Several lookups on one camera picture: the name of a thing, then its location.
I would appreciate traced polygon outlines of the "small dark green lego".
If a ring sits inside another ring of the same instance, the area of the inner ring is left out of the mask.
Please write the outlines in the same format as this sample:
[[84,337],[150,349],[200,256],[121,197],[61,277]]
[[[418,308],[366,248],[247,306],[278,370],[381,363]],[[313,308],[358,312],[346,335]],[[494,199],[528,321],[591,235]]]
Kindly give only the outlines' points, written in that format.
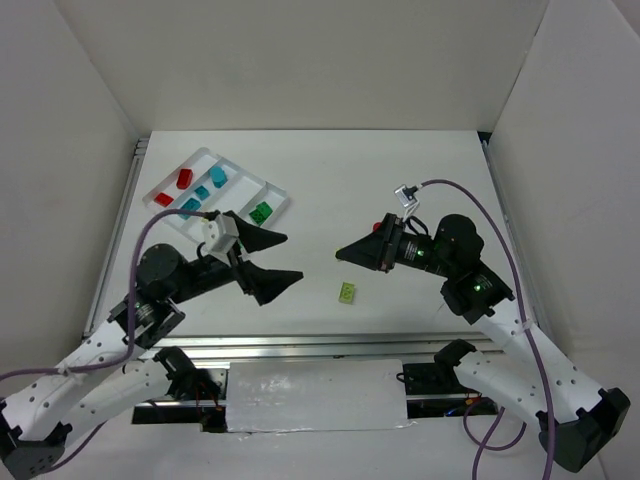
[[256,225],[262,226],[272,214],[273,209],[271,206],[266,201],[262,201],[249,212],[249,217]]

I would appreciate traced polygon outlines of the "yellow green lego brick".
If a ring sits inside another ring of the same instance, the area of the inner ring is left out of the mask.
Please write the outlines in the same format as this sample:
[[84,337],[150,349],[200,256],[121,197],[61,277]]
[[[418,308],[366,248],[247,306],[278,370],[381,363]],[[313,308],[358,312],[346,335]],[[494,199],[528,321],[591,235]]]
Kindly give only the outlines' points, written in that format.
[[338,301],[342,304],[352,305],[355,299],[356,286],[352,283],[343,282],[340,288]]

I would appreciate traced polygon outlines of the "blue stack lego brick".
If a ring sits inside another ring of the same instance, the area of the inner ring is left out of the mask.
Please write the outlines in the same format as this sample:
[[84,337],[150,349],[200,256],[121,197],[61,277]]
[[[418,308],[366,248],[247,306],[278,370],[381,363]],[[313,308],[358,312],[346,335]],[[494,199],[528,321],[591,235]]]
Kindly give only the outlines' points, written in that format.
[[[181,207],[181,210],[185,211],[198,211],[201,208],[201,203],[199,200],[195,198],[189,198]],[[180,217],[184,220],[188,220],[191,215],[190,214],[181,214]]]

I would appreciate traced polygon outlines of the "red stack lego brick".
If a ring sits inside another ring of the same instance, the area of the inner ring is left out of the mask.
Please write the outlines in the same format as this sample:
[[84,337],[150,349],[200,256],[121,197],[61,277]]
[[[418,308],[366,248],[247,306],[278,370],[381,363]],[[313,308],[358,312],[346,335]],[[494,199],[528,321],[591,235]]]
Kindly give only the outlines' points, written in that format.
[[174,202],[174,198],[164,192],[160,192],[153,198],[153,201],[155,204],[167,208]]

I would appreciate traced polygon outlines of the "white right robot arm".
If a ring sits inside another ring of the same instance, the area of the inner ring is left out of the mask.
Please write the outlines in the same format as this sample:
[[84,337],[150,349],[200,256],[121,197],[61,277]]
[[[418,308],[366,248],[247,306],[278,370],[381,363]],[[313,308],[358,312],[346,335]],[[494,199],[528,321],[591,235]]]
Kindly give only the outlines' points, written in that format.
[[433,236],[406,231],[386,214],[377,229],[337,251],[337,259],[387,273],[397,264],[444,278],[449,310],[479,329],[511,361],[491,363],[456,340],[437,355],[458,382],[496,401],[538,429],[556,464],[577,473],[619,432],[631,406],[619,388],[606,389],[581,371],[520,313],[509,286],[481,260],[484,247],[471,219],[445,216]]

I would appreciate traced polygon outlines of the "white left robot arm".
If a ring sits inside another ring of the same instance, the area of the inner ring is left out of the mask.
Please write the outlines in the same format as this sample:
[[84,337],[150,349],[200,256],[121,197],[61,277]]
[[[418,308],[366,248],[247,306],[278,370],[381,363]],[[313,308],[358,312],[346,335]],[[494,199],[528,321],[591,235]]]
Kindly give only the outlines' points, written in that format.
[[220,388],[179,347],[144,356],[185,318],[178,306],[237,283],[266,305],[300,281],[300,271],[265,270],[243,259],[287,241],[232,211],[202,214],[205,240],[188,261],[173,246],[137,240],[129,291],[109,318],[53,368],[25,370],[29,386],[1,401],[1,461],[15,479],[34,479],[70,461],[66,450],[89,441],[111,418],[169,396],[217,401]]

